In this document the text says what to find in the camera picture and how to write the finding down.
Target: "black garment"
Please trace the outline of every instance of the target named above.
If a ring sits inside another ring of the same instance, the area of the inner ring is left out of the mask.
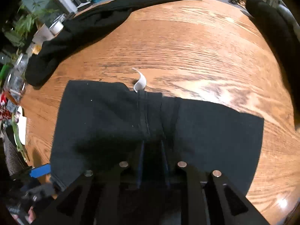
[[[109,170],[144,141],[164,140],[182,161],[220,170],[246,194],[263,137],[263,119],[206,101],[130,91],[122,83],[69,81],[51,150],[51,172],[66,186],[84,170]]]
[[[114,0],[66,21],[59,35],[51,41],[45,41],[40,53],[29,59],[26,81],[32,86],[43,85],[64,58],[79,46],[102,39],[121,25],[133,11],[174,1],[181,0]]]
[[[275,8],[263,1],[247,0],[246,9],[281,61],[295,105],[300,110],[300,43],[293,29]]]

